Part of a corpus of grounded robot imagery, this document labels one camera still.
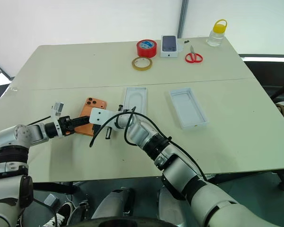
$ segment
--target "orange smartphone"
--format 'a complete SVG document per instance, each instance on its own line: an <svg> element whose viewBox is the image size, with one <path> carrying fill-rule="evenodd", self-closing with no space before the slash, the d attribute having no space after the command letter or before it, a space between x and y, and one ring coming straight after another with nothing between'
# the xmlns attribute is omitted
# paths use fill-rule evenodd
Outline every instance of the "orange smartphone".
<svg viewBox="0 0 284 227"><path fill-rule="evenodd" d="M87 98L79 117L90 116L93 107L106 109L107 103L96 98ZM89 123L75 128L75 132L87 136L94 136L94 125Z"/></svg>

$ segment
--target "plastic bottle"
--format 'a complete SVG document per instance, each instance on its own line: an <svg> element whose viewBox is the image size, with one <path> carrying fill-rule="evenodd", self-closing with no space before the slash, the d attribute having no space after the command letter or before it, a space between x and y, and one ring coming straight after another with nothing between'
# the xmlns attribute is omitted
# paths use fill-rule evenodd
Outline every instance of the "plastic bottle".
<svg viewBox="0 0 284 227"><path fill-rule="evenodd" d="M218 24L220 21L225 21L225 25ZM227 27L227 21L224 19L218 20L214 26L212 31L209 34L208 39L206 40L208 45L210 46L220 46L222 40L224 38L225 30Z"/></svg>

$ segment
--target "scissors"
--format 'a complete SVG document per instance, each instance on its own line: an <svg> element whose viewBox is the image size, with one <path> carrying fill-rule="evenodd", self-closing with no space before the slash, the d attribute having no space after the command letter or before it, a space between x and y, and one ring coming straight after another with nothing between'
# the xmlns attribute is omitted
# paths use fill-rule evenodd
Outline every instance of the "scissors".
<svg viewBox="0 0 284 227"><path fill-rule="evenodd" d="M200 63L203 61L203 57L195 53L193 46L190 46L190 53L185 56L185 60L188 63Z"/></svg>

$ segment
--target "white tent wall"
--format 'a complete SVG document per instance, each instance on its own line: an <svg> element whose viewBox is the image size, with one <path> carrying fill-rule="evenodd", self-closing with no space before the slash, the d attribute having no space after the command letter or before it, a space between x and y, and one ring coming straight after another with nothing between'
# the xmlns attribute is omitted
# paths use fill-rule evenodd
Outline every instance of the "white tent wall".
<svg viewBox="0 0 284 227"><path fill-rule="evenodd" d="M226 19L240 54L284 54L284 0L190 0L182 37L208 36Z"/></svg>
<svg viewBox="0 0 284 227"><path fill-rule="evenodd" d="M182 0L0 0L0 67L16 76L44 44L177 34Z"/></svg>

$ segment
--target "white tray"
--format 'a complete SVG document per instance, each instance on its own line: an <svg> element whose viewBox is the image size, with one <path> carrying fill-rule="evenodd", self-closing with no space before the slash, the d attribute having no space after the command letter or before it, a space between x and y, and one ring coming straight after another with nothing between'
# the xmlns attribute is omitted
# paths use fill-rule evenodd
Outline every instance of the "white tray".
<svg viewBox="0 0 284 227"><path fill-rule="evenodd" d="M123 103L124 110L131 110L136 106L135 112L146 115L146 87L128 87Z"/></svg>
<svg viewBox="0 0 284 227"><path fill-rule="evenodd" d="M169 92L182 129L203 126L208 120L191 88L182 88Z"/></svg>

